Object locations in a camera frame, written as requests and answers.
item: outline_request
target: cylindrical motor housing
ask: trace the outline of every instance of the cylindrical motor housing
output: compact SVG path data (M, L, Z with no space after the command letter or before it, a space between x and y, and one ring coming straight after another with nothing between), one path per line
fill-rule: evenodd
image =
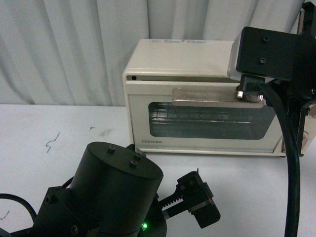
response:
M136 237L162 178L162 170L145 156L93 142L70 190L76 205L100 221L98 236Z

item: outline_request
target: toaster oven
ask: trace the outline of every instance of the toaster oven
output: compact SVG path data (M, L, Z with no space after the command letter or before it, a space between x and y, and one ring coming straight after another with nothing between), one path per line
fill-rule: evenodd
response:
M144 152L285 156L262 97L237 98L227 77L233 41L141 39L123 73L130 140ZM301 153L315 137L305 119Z

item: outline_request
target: white curtain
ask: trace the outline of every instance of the white curtain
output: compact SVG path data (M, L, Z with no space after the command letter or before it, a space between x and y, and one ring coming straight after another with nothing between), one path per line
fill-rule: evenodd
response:
M123 106L139 39L235 40L244 26L296 33L303 2L0 0L0 103Z

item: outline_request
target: white table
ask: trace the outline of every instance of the white table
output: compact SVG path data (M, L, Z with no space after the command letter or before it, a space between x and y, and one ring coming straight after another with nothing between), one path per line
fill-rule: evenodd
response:
M49 141L53 142L48 144L51 148L47 152ZM125 107L0 105L0 192L26 199L38 212L48 187L60 186L74 175L86 145L93 141L129 145ZM315 153L316 141L301 158L300 237L316 236ZM174 192L178 178L199 168L221 212L221 220L204 229L199 228L194 216L183 212L167 220L168 237L284 235L285 158L184 154L147 157L164 172L158 190L161 198ZM13 232L31 226L24 207L0 200L1 228Z

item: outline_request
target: black cable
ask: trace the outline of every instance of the black cable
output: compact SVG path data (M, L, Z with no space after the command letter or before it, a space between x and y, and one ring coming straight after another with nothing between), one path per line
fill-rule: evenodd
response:
M16 195L12 195L12 194L0 194L0 199L8 199L8 200L12 200L12 201L16 201L16 202L20 203L21 205L23 205L27 209L27 211L31 215L33 222L35 221L35 218L37 217L36 212L34 211L32 206L27 201L25 201L23 198L18 197Z
M69 180L67 180L67 182L66 183L64 183L63 185L62 185L62 187L64 188L64 189L66 189L70 184L71 184L71 182L73 181L73 177L72 178L70 178Z
M284 236L296 237L300 216L300 162L294 130L278 94L266 84L260 83L255 84L255 86L274 108L282 129L288 166L287 214Z

